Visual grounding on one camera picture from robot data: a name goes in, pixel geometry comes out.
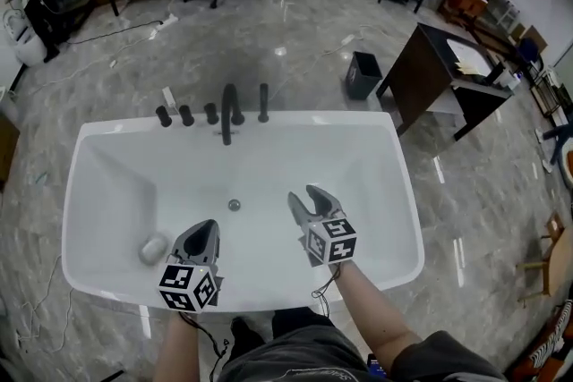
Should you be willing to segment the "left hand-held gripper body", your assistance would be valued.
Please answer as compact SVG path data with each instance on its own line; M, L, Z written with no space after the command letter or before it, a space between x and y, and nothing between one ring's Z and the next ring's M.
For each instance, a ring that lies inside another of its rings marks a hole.
M218 306L222 282L217 255L197 261L169 254L157 290L168 309L200 314L207 307Z

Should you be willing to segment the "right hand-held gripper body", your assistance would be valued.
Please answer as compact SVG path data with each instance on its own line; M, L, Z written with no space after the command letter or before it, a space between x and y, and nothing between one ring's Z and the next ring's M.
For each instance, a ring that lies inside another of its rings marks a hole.
M312 267L349 261L355 255L357 234L345 216L305 222L301 229Z

